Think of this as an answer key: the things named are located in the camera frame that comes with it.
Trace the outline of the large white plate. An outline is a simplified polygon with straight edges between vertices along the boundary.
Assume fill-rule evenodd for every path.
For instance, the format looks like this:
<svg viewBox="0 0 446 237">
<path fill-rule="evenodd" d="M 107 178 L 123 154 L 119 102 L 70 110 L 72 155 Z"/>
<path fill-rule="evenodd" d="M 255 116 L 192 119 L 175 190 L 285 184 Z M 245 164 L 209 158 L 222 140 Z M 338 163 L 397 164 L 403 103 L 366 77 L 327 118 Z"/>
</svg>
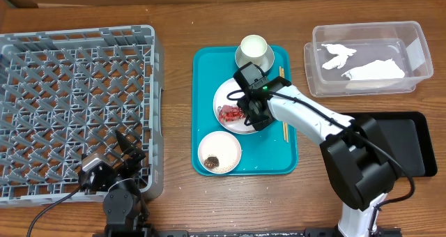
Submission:
<svg viewBox="0 0 446 237">
<path fill-rule="evenodd" d="M 246 116 L 236 100 L 229 100 L 230 92 L 239 90 L 240 87 L 234 78 L 226 80 L 216 91 L 213 98 L 213 110 L 217 121 L 232 133 L 247 135 L 255 133 L 252 125 L 245 125 Z"/>
</svg>

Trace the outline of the red snack wrapper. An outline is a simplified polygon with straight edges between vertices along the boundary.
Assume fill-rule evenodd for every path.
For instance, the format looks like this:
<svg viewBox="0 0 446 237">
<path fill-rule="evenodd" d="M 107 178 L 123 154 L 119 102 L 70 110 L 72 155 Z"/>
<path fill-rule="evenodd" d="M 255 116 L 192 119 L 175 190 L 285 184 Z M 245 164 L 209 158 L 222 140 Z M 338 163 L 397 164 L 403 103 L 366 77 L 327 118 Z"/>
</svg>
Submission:
<svg viewBox="0 0 446 237">
<path fill-rule="evenodd" d="M 219 122 L 234 122 L 245 118 L 245 114 L 238 106 L 223 105 L 217 108 L 217 119 Z"/>
</svg>

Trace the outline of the grey ceramic bowl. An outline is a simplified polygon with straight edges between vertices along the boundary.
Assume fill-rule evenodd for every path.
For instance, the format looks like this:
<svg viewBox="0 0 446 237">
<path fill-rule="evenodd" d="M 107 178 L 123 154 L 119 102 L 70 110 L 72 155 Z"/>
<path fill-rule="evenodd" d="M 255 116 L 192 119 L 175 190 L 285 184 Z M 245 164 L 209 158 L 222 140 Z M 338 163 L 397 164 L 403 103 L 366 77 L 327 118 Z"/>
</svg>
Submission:
<svg viewBox="0 0 446 237">
<path fill-rule="evenodd" d="M 268 74 L 274 64 L 275 55 L 271 46 L 268 45 L 266 53 L 261 58 L 251 59 L 242 52 L 241 46 L 239 46 L 236 50 L 235 61 L 239 68 L 249 62 L 254 63 L 259 66 L 265 74 Z"/>
</svg>

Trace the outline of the white paper cup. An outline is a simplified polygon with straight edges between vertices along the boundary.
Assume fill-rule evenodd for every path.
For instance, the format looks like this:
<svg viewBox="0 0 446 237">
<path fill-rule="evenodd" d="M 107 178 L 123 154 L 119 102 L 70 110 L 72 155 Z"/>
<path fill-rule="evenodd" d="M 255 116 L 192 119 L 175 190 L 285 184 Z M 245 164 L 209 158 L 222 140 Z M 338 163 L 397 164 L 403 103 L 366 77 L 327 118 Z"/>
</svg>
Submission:
<svg viewBox="0 0 446 237">
<path fill-rule="evenodd" d="M 266 40 L 259 35 L 248 35 L 240 43 L 241 58 L 258 66 L 261 65 L 267 49 Z"/>
</svg>

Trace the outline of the small torn white tissue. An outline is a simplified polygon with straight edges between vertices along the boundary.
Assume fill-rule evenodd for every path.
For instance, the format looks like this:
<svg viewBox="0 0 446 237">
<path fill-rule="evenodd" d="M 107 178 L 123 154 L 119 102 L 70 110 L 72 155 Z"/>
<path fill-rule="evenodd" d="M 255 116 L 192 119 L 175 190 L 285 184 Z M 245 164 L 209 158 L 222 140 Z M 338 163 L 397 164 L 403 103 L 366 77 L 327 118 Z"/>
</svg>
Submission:
<svg viewBox="0 0 446 237">
<path fill-rule="evenodd" d="M 356 49 L 347 48 L 341 44 L 322 44 L 324 48 L 334 57 L 322 65 L 325 70 L 332 70 L 334 68 L 343 68 L 348 58 L 357 52 Z"/>
</svg>

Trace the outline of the large white tissue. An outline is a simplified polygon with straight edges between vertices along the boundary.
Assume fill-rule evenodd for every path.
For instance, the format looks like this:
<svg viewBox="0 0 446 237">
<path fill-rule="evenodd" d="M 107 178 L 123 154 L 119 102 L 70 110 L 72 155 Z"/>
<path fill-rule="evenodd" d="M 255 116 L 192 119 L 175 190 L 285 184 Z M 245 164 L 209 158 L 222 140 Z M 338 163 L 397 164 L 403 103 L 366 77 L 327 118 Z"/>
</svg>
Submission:
<svg viewBox="0 0 446 237">
<path fill-rule="evenodd" d="M 398 79 L 405 77 L 405 72 L 393 61 L 375 60 L 364 66 L 359 66 L 347 70 L 341 75 L 349 80 L 380 80 L 380 79 Z"/>
</svg>

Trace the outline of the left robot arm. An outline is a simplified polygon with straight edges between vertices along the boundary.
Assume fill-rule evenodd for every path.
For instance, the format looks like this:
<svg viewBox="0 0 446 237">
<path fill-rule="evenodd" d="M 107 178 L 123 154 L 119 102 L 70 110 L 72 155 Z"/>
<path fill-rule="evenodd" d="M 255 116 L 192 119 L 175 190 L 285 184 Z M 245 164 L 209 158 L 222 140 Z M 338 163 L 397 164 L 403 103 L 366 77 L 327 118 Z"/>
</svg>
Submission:
<svg viewBox="0 0 446 237">
<path fill-rule="evenodd" d="M 107 193 L 102 203 L 107 218 L 103 236 L 157 236 L 157 231 L 147 223 L 149 210 L 134 180 L 146 154 L 121 132 L 114 132 L 124 158 L 114 166 L 98 153 L 83 157 L 79 186 Z"/>
</svg>

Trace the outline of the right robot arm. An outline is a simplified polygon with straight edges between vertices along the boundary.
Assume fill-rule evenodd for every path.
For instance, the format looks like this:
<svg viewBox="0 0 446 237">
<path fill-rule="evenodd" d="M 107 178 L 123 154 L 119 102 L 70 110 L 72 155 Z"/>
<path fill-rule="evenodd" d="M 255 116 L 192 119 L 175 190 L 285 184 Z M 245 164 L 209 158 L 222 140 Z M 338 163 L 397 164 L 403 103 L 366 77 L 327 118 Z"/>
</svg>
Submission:
<svg viewBox="0 0 446 237">
<path fill-rule="evenodd" d="M 285 122 L 319 145 L 330 184 L 344 204 L 337 235 L 379 236 L 381 208 L 413 196 L 413 177 L 373 118 L 329 110 L 283 77 L 234 79 L 244 94 L 236 102 L 247 125 L 260 131 L 273 121 Z"/>
</svg>

